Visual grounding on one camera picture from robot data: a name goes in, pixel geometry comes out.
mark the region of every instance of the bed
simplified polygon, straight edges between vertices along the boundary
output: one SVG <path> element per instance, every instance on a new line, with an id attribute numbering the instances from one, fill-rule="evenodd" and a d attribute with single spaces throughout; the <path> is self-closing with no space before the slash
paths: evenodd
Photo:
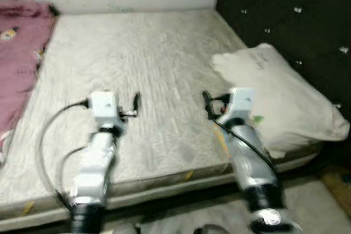
<path id="1" fill-rule="evenodd" d="M 212 143 L 201 91 L 228 90 L 212 70 L 211 56 L 241 48 L 245 45 L 214 10 L 61 16 L 14 133 L 9 162 L 0 170 L 0 230 L 68 217 L 39 179 L 35 146 L 53 114 L 99 89 L 119 93 L 125 108 L 137 91 L 143 101 L 118 149 L 109 209 L 232 182 L 225 152 Z M 52 179 L 65 154 L 86 145 L 94 129 L 92 115 L 79 108 L 54 122 L 44 140 Z M 290 152 L 276 163 L 280 170 L 302 166 L 320 148 Z M 66 190 L 78 162 L 73 155 L 65 166 Z"/>

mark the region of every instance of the pink bedsheet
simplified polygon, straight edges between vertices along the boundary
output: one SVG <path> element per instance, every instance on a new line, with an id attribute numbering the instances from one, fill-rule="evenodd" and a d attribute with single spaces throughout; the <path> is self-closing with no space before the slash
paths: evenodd
<path id="1" fill-rule="evenodd" d="M 31 0 L 0 0 L 0 164 L 4 141 L 21 117 L 52 34 L 55 18 L 49 7 Z"/>

